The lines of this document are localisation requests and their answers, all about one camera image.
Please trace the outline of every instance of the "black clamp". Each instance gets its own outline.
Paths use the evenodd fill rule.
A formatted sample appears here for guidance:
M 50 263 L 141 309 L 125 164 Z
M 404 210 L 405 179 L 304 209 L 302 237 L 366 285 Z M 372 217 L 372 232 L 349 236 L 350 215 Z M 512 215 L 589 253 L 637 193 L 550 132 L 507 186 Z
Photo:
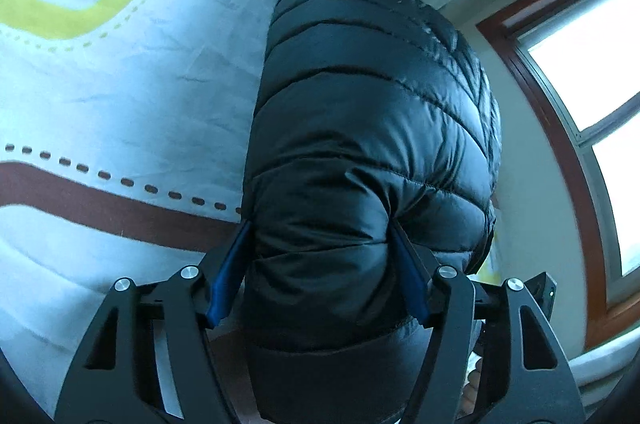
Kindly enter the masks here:
M 243 222 L 224 249 L 207 253 L 166 281 L 118 280 L 107 294 L 66 376 L 57 424 L 239 424 L 216 375 L 206 328 L 232 307 L 254 245 Z M 555 283 L 548 275 L 502 286 L 469 280 L 413 246 L 397 221 L 388 240 L 409 312 L 433 333 L 401 424 L 452 424 L 465 381 L 474 319 L 486 321 L 476 412 L 461 424 L 583 424 L 568 362 L 547 318 Z M 164 320 L 184 419 L 164 411 L 153 320 Z

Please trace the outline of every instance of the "finger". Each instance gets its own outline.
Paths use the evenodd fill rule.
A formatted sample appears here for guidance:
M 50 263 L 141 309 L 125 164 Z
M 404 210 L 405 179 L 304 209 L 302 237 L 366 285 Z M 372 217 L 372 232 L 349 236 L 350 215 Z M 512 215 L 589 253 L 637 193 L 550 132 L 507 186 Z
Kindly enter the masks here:
M 474 404 L 476 403 L 476 398 L 478 397 L 478 390 L 476 390 L 470 384 L 467 384 L 462 390 L 462 396 L 468 398 Z
M 460 413 L 464 413 L 465 415 L 471 415 L 474 412 L 475 407 L 476 407 L 476 403 L 471 402 L 466 397 L 463 397 L 460 400 Z
M 478 387 L 480 386 L 480 372 L 474 370 L 469 374 L 467 378 L 469 380 L 469 384 L 476 390 L 478 390 Z

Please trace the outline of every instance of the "bright window pane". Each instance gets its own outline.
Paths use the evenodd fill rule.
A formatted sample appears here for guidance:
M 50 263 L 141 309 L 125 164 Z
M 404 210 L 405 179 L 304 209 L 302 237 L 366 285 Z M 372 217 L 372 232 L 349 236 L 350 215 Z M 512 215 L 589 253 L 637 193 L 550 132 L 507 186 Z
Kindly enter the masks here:
M 607 184 L 626 275 L 640 266 L 640 114 L 593 151 Z
M 603 0 L 529 49 L 579 130 L 640 91 L 640 0 Z

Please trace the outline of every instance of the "quilted jacket sleeve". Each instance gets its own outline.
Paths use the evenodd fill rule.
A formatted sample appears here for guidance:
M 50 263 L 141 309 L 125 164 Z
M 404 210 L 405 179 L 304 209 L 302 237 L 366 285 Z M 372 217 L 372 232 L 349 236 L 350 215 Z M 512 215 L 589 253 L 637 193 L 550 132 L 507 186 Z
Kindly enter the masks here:
M 396 217 L 466 272 L 488 251 L 498 107 L 464 38 L 419 0 L 278 0 L 244 175 L 256 260 L 243 319 L 275 350 L 337 349 L 408 321 Z

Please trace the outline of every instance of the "silver screw head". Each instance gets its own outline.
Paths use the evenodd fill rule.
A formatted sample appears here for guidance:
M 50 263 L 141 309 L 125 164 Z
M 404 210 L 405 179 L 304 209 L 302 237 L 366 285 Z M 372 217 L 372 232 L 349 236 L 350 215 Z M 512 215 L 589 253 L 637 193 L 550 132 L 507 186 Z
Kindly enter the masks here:
M 184 279 L 195 278 L 197 275 L 198 275 L 198 268 L 193 265 L 185 267 L 180 271 L 180 276 L 182 276 Z
M 524 289 L 524 283 L 521 282 L 518 278 L 509 278 L 507 280 L 507 287 L 509 287 L 511 290 L 522 290 Z
M 131 286 L 131 282 L 127 278 L 120 278 L 116 283 L 113 284 L 113 288 L 118 292 L 122 292 L 123 290 L 128 289 Z
M 440 274 L 443 278 L 451 279 L 455 278 L 458 275 L 458 271 L 456 271 L 449 265 L 443 265 L 438 269 L 438 274 Z

